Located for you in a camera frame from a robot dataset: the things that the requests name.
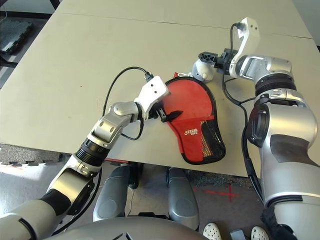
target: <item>silver arm segment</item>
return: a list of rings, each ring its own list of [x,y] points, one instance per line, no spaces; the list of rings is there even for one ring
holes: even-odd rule
[[[308,148],[317,136],[318,125],[297,92],[291,63],[269,56],[243,56],[235,74],[255,83],[256,98],[246,136],[259,147],[264,206],[268,214],[274,214],[276,224],[285,226],[298,240],[316,239],[320,167],[309,158]]]
[[[254,19],[246,17],[241,21],[240,25],[241,28],[238,28],[237,33],[242,42],[229,66],[229,74],[233,78],[239,77],[239,74],[236,73],[236,65],[241,57],[251,54],[257,48],[260,40],[258,24]]]
[[[151,107],[169,93],[159,76],[143,87],[134,102],[118,102],[92,128],[52,180],[47,193],[0,216],[1,240],[40,240],[50,237],[66,215],[77,215],[94,189],[93,178],[121,135],[138,118],[148,119]]]

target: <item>table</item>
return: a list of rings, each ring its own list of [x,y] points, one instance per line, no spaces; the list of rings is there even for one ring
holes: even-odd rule
[[[174,72],[188,73],[199,53],[221,53],[229,47],[231,24],[247,16],[260,28],[255,53],[292,62],[296,86],[319,121],[320,54],[290,0],[64,0],[0,90],[0,142],[75,152],[100,118],[118,72],[141,66],[165,81]],[[115,84],[109,103],[133,100],[144,83],[140,72],[126,73]],[[224,159],[186,163],[174,133],[159,119],[147,121],[137,141],[121,137],[109,157],[246,176],[243,112],[223,95],[220,74],[207,85],[217,103]],[[254,95],[249,80],[232,81],[228,89],[238,99]],[[250,111],[252,102],[245,107]],[[132,124],[125,132],[134,136],[138,127]],[[259,174],[258,149],[250,144],[249,152]],[[319,154],[320,138],[309,150],[318,164]]]

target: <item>wire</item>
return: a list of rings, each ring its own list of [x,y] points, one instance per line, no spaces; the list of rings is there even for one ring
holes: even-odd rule
[[[236,79],[237,79],[237,78],[235,78],[235,77],[234,77],[234,78],[230,78],[230,79],[228,79],[228,80],[225,80],[224,83],[227,83],[227,82],[230,82],[230,81],[236,80]]]
[[[119,72],[119,74],[118,74],[118,75],[114,78],[114,80],[112,81],[111,86],[110,86],[110,88],[109,88],[109,90],[108,90],[108,93],[106,94],[105,101],[104,101],[104,105],[103,105],[102,117],[103,117],[104,115],[106,115],[107,102],[108,102],[109,95],[110,95],[110,92],[111,92],[114,84],[116,83],[116,81],[118,80],[118,78],[119,78],[122,74],[124,74],[126,71],[133,70],[133,69],[135,69],[135,70],[140,70],[140,71],[144,72],[145,74],[148,73],[148,72],[147,72],[146,70],[144,70],[142,67],[138,67],[138,66],[130,66],[130,67],[127,67],[127,68],[123,69],[121,72]]]
[[[132,210],[132,202],[133,202],[134,194],[135,194],[135,192],[133,191],[133,189],[132,189],[131,187],[128,187],[128,189],[131,190],[131,192],[132,192],[132,197],[131,197],[131,203],[130,203],[130,211],[129,211],[129,213],[126,215],[127,217],[128,217],[128,216],[130,215],[130,213],[131,213],[131,210]]]
[[[59,228],[58,230],[56,230],[52,236],[57,235],[59,233],[61,233],[63,230],[67,229],[71,224],[73,224],[75,221],[77,221],[84,213],[85,211],[89,208],[89,206],[92,204],[92,202],[94,201],[98,190],[99,190],[99,186],[100,186],[100,182],[101,182],[101,176],[102,176],[102,168],[99,171],[99,176],[98,176],[98,181],[96,183],[96,187],[94,189],[93,195],[90,198],[89,202],[87,203],[87,205],[82,209],[82,211],[80,213],[78,213],[78,215],[74,216],[74,218],[69,221],[67,224],[65,224],[64,226],[62,226],[61,228]]]
[[[247,129],[247,125],[248,125],[248,113],[247,110],[245,109],[244,106],[242,106],[242,104],[247,103],[249,101],[254,100],[254,97],[248,98],[246,100],[243,101],[238,101],[237,99],[233,98],[231,96],[231,94],[228,92],[227,90],[227,86],[226,83],[229,81],[234,80],[234,78],[228,79],[225,81],[225,73],[227,70],[227,65],[230,64],[230,59],[233,53],[233,47],[234,47],[234,42],[233,42],[233,29],[234,27],[237,27],[237,23],[234,23],[231,25],[230,28],[230,53],[228,54],[225,62],[224,62],[224,66],[223,66],[223,73],[222,73],[222,90],[223,93],[225,95],[225,97],[230,100],[233,104],[237,105],[238,107],[240,107],[243,110],[243,114],[244,114],[244,128],[242,131],[242,135],[241,135],[241,150],[242,150],[242,155],[243,155],[243,160],[244,160],[244,164],[245,164],[245,168],[246,168],[246,172],[248,174],[248,177],[253,185],[254,190],[256,191],[257,195],[259,196],[261,202],[263,203],[263,198],[262,198],[262,189],[261,189],[261,185],[259,183],[255,168],[253,166],[252,160],[249,156],[249,151],[248,151],[248,141],[246,138],[246,129]]]
[[[2,7],[3,7],[3,10],[5,12],[5,17],[0,20],[0,23],[2,23],[2,21],[4,21],[8,17],[8,13],[7,13],[7,10],[6,10],[5,6],[2,6]]]
[[[240,104],[244,104],[244,103],[247,103],[247,102],[255,100],[255,99],[256,99],[255,97],[250,97],[250,98],[248,98],[246,100],[241,101]]]
[[[116,83],[116,81],[118,80],[118,78],[122,74],[124,74],[126,71],[129,71],[129,70],[140,70],[140,71],[144,72],[144,74],[148,74],[148,72],[145,69],[143,69],[142,67],[138,67],[138,66],[130,66],[130,67],[127,67],[127,68],[123,69],[121,72],[119,72],[119,74],[112,81],[111,86],[110,86],[110,88],[109,88],[109,90],[108,90],[108,92],[106,94],[104,105],[103,105],[103,110],[102,110],[102,117],[104,115],[106,115],[107,102],[108,102],[108,99],[109,99],[109,96],[110,96],[110,93],[111,93],[111,90],[112,90],[114,84]],[[129,140],[132,140],[132,141],[135,141],[135,140],[139,139],[141,134],[142,134],[142,132],[143,132],[143,130],[144,130],[144,119],[143,119],[141,114],[138,117],[138,120],[140,120],[140,130],[139,130],[138,136],[130,137],[128,135],[125,135],[124,133],[121,133],[121,136],[123,136],[123,137],[125,137],[125,138],[127,138]]]

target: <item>white shoe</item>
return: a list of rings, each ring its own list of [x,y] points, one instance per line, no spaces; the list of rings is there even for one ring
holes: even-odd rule
[[[255,226],[251,231],[251,240],[269,240],[269,237],[262,227]]]
[[[203,229],[203,236],[210,240],[222,240],[219,228],[213,222],[209,222]]]

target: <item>red tape mark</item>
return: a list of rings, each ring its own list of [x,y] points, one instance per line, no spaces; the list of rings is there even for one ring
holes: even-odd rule
[[[18,167],[18,166],[2,165],[2,164],[1,164],[0,168],[18,169],[18,170],[22,170],[22,171],[24,170],[23,168]]]
[[[231,184],[230,184],[230,183],[228,184],[228,189],[229,189],[229,194],[232,194]],[[231,196],[231,195],[229,195],[229,202],[230,202],[230,203],[232,202],[232,196]]]
[[[216,194],[216,195],[221,195],[221,196],[227,196],[229,197],[229,201],[232,201],[232,198],[236,198],[239,197],[239,194],[237,193],[232,193],[231,191],[231,185],[228,187],[229,188],[229,192],[223,192],[223,191],[212,191],[212,190],[201,190],[201,192],[205,193],[205,194]],[[196,187],[193,188],[194,192],[199,192],[200,190]]]

